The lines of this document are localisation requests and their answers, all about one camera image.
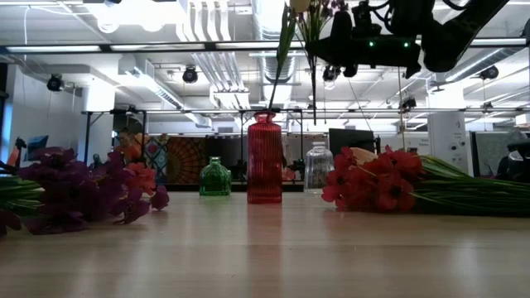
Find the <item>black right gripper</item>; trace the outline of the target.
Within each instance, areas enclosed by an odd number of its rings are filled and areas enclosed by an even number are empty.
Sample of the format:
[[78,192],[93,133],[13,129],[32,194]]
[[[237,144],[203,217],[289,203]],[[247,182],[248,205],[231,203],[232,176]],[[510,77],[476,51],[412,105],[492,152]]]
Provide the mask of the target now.
[[421,47],[413,38],[383,35],[382,27],[372,23],[369,12],[335,14],[335,40],[330,37],[306,43],[308,53],[331,65],[347,70],[357,65],[403,67],[409,79],[421,70]]

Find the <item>clear ribbed glass vase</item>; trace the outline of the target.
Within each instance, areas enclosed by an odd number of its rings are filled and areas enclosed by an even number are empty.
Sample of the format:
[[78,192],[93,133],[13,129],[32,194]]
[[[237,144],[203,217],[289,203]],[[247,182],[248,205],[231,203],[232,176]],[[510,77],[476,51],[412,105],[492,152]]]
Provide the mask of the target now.
[[313,142],[306,154],[304,191],[310,194],[321,194],[326,186],[328,174],[335,169],[332,152],[325,142]]

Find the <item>red ribbed glass vase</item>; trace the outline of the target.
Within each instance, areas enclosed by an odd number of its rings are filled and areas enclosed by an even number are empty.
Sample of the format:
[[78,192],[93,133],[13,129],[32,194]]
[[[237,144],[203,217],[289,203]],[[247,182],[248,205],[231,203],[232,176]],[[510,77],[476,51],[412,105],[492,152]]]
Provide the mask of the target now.
[[274,117],[273,112],[257,112],[248,127],[249,204],[282,202],[282,129]]

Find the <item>green glass vase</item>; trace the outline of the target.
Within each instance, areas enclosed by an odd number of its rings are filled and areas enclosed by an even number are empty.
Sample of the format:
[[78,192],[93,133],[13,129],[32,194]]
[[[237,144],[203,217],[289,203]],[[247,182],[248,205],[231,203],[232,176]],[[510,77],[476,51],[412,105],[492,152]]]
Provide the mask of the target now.
[[200,172],[200,195],[230,195],[231,182],[231,172],[221,164],[221,160],[218,156],[211,156],[209,164]]

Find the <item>black computer monitor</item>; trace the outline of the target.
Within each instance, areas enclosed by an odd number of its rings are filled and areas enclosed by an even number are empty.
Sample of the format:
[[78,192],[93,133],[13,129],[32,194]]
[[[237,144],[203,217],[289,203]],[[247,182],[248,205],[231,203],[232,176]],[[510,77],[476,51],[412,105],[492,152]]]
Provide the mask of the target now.
[[359,147],[375,152],[375,137],[371,131],[330,128],[328,132],[330,151],[334,156],[341,153],[343,147]]

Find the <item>overhead LED light bar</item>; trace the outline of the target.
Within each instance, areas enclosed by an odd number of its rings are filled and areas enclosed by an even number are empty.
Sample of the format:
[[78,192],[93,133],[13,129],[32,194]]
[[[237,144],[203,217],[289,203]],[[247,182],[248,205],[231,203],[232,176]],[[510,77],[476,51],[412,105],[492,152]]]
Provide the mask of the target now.
[[[0,46],[0,55],[77,55],[163,52],[267,51],[276,50],[279,41],[196,41],[133,44],[73,44]],[[474,39],[469,48],[527,46],[523,37],[488,37]]]

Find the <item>colourful mandala tapestry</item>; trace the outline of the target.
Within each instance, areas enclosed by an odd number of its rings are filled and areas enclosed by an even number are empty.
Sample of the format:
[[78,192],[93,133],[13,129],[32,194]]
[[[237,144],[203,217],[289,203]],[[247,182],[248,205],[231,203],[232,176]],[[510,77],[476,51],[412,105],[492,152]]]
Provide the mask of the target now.
[[206,166],[203,137],[149,137],[144,147],[147,165],[155,171],[155,182],[164,185],[198,185]]

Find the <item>person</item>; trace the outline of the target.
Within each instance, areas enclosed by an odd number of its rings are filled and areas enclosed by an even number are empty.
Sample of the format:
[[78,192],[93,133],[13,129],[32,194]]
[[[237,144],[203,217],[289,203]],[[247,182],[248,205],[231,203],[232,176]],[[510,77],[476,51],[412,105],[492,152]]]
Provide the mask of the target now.
[[143,161],[141,133],[129,132],[127,128],[118,133],[118,145],[114,148],[123,155],[126,163],[136,163]]

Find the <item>black-legged background table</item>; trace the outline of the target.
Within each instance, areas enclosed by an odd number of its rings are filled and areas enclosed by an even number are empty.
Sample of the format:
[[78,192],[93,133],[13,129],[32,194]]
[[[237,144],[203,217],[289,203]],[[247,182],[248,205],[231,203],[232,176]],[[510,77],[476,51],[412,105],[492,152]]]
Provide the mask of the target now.
[[96,153],[99,153],[100,150],[103,150],[102,146],[99,145],[97,142],[93,143],[90,141],[91,131],[92,131],[91,127],[95,125],[95,123],[103,116],[125,115],[128,117],[131,117],[131,116],[141,115],[142,118],[140,120],[140,123],[142,125],[142,131],[140,133],[141,140],[139,144],[140,144],[140,149],[141,149],[140,156],[144,155],[145,141],[146,141],[146,135],[147,135],[147,110],[136,109],[133,106],[129,106],[127,109],[113,108],[107,111],[85,110],[85,111],[82,111],[81,114],[83,114],[86,117],[83,150],[81,151],[83,153],[83,161],[85,164],[89,164],[90,153],[96,154]]

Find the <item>small tilted monitor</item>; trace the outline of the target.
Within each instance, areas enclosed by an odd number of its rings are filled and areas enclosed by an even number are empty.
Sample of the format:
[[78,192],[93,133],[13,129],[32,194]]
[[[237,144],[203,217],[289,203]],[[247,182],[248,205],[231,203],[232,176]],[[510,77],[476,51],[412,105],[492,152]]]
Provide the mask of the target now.
[[24,161],[36,161],[41,151],[46,148],[48,139],[48,135],[30,137],[26,144]]

